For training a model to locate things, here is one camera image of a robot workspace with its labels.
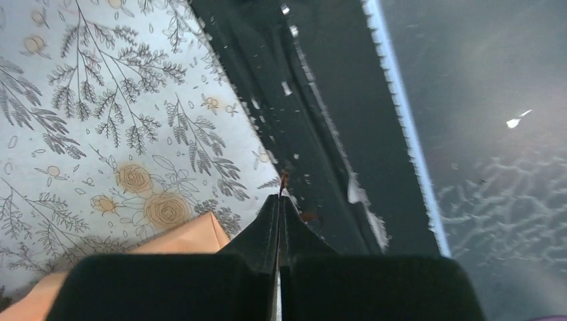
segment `branch illustration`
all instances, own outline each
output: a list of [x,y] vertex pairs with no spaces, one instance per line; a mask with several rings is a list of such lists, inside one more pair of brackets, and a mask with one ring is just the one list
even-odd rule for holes
[[[157,141],[156,129],[161,124],[152,117],[135,113],[133,104],[143,92],[159,92],[168,79],[178,85],[184,84],[187,69],[168,62],[168,55],[162,50],[151,50],[148,44],[138,43],[138,32],[130,27],[111,28],[86,19],[77,1],[76,4],[78,21],[67,28],[61,50],[62,58],[75,51],[75,66],[58,66],[48,76],[49,84],[57,84],[53,106],[62,109],[68,118],[77,117],[85,121],[93,116],[103,119],[96,132],[112,139],[115,148],[120,147],[122,142],[119,127],[125,123],[124,115],[129,115],[131,123],[124,132],[127,145],[138,155],[145,154],[146,139]],[[114,49],[118,40],[126,44],[118,53],[103,48]],[[113,86],[97,97],[97,87],[108,87],[103,70],[110,74]],[[137,80],[125,72],[133,73]]]
[[[189,148],[189,160],[193,171],[206,172],[211,176],[211,169],[215,169],[221,176],[217,180],[221,193],[234,196],[239,201],[249,199],[244,191],[246,187],[237,181],[240,179],[238,174],[240,169],[234,165],[232,160],[218,157],[223,156],[223,148],[226,148],[226,145],[214,131],[216,126],[202,116],[195,121],[191,120],[185,113],[178,96],[174,104],[166,101],[164,105],[167,109],[168,125],[173,127],[177,143],[185,143]],[[193,139],[190,140],[187,133],[191,133]],[[211,158],[205,147],[209,148],[216,157]]]
[[[85,237],[76,235],[70,231],[74,230],[75,232],[83,232],[89,229],[89,227],[82,219],[79,219],[77,216],[71,216],[71,213],[66,211],[65,208],[67,205],[64,201],[61,201],[61,199],[55,197],[55,195],[50,196],[49,194],[40,195],[39,200],[34,201],[28,199],[25,195],[22,195],[5,179],[2,179],[2,181],[11,189],[12,195],[17,195],[22,198],[27,204],[29,204],[29,206],[31,206],[32,209],[35,210],[35,212],[43,217],[42,223],[39,224],[43,230],[35,233],[41,236],[39,240],[43,242],[44,249],[48,251],[51,249],[50,254],[52,254],[53,257],[57,258],[59,256],[64,256],[69,261],[69,264],[74,264],[77,261],[77,255],[72,249],[64,245],[62,239],[66,239],[70,242],[75,251],[81,252],[83,255],[87,255],[87,253],[76,243],[77,241],[83,241],[87,246],[89,246],[88,243],[84,241]],[[48,217],[40,208],[51,209],[53,211],[51,218]],[[64,226],[68,231],[61,229],[60,225]]]
[[41,274],[49,274],[52,271],[49,271],[48,269],[45,269],[41,266],[39,266],[37,263],[35,263],[32,259],[31,259],[31,250],[29,249],[28,246],[26,246],[24,243],[20,242],[17,248],[17,251],[12,251],[11,249],[7,248],[7,247],[0,247],[0,256],[7,256],[7,257],[17,257],[17,261],[15,262],[9,262],[8,268],[10,270],[16,270],[18,268],[23,268],[25,270],[29,270],[29,271],[34,271],[34,272],[39,272]]
[[0,198],[0,221],[2,222],[2,230],[5,235],[10,235],[13,239],[18,239],[23,233],[23,239],[31,239],[31,226],[22,222],[23,213],[17,209],[12,202],[14,191],[10,191],[10,195],[5,199]]
[[[32,121],[45,130],[43,141],[49,148],[58,153],[67,153],[74,159],[86,155],[78,148],[80,144],[66,136],[69,130],[67,124],[55,112],[35,106],[41,106],[38,96],[41,92],[29,80],[24,78],[23,70],[12,62],[0,57],[0,108],[6,120],[12,126],[18,125],[35,130]],[[34,107],[26,107],[18,95],[25,97]]]

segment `leaf illustration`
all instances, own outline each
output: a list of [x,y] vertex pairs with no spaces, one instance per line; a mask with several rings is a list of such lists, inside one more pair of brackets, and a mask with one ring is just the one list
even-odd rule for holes
[[131,209],[144,209],[144,203],[146,199],[142,197],[133,197],[131,199],[125,199],[122,201],[122,205]]
[[[60,17],[65,21],[63,15],[60,12]],[[75,43],[78,38],[79,34],[79,27],[78,25],[75,26],[67,26],[65,33],[63,35],[63,46],[61,46],[61,58],[66,58],[69,54],[71,47]]]
[[181,187],[186,191],[190,191],[190,192],[194,192],[194,193],[199,192],[199,189],[188,181],[182,181]]
[[116,160],[114,159],[114,156],[110,155],[110,157],[108,158],[108,163],[110,164],[110,166],[112,167],[112,169],[117,169],[117,168],[118,168],[118,163],[116,163]]
[[153,156],[154,162],[157,163],[157,165],[159,165],[160,167],[170,170],[170,171],[175,171],[175,166],[173,166],[173,163],[171,163],[169,160],[165,159],[163,156],[160,155],[154,155]]

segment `floral wallpaper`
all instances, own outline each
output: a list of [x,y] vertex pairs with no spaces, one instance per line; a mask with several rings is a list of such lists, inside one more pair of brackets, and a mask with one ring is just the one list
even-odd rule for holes
[[187,1],[0,6],[4,296],[206,211],[234,237],[277,191]]

